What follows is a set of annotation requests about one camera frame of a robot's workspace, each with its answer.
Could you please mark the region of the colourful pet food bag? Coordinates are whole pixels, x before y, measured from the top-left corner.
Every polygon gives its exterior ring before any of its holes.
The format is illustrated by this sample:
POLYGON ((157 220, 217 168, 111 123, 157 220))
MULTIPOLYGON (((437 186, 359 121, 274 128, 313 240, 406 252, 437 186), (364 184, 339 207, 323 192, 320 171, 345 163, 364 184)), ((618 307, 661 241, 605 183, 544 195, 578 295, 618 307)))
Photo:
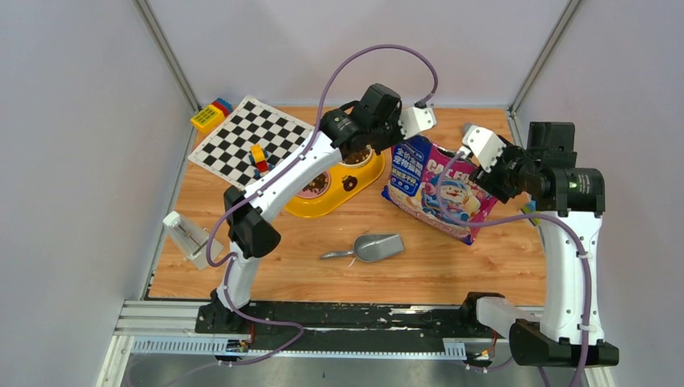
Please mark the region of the colourful pet food bag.
POLYGON ((444 166, 455 153, 417 135, 392 147, 391 170, 382 196, 420 221, 467 245, 480 229, 461 222, 485 222, 498 200, 469 179, 477 168, 468 160, 444 166))

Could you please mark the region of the silver metal hook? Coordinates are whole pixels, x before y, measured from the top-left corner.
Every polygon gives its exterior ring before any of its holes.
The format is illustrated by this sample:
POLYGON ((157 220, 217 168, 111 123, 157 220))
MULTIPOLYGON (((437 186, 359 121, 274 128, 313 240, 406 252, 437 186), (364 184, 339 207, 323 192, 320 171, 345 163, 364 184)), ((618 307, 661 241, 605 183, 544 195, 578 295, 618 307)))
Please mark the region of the silver metal hook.
POLYGON ((333 251, 321 255, 321 260, 353 256, 365 263, 374 263, 396 256, 405 250, 399 234, 367 234, 361 235, 346 251, 333 251))

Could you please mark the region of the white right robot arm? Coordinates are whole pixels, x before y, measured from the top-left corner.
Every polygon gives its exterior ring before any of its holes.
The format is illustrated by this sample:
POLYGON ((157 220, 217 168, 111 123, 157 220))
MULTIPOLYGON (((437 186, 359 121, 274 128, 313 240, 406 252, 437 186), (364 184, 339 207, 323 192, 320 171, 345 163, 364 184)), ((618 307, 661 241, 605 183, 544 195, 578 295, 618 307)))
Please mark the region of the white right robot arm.
POLYGON ((539 221, 546 261, 544 310, 520 309, 499 293, 471 292, 461 325, 481 336, 505 337, 523 366, 585 368, 619 363, 606 341, 596 296, 597 247, 606 205, 603 175, 579 168, 572 123, 533 122, 525 147, 474 124, 465 127, 462 151, 478 161, 473 181, 500 202, 527 194, 524 219, 539 221))

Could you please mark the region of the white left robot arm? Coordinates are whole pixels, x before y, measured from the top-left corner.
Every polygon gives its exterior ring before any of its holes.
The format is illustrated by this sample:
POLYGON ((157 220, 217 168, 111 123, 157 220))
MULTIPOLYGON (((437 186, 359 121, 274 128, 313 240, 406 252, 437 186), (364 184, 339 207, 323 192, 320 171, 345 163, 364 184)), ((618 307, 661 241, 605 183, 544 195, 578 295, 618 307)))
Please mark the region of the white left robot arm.
POLYGON ((216 322, 228 333, 247 322, 245 306, 261 258, 272 252, 281 235, 272 225, 285 204, 319 174, 350 154, 371 147, 376 153, 397 144, 404 132, 399 122, 400 96, 375 83, 358 101, 322 114, 302 148, 292 152, 273 171, 243 190, 224 192, 222 221, 228 225, 230 252, 226 272, 217 288, 221 307, 216 322))

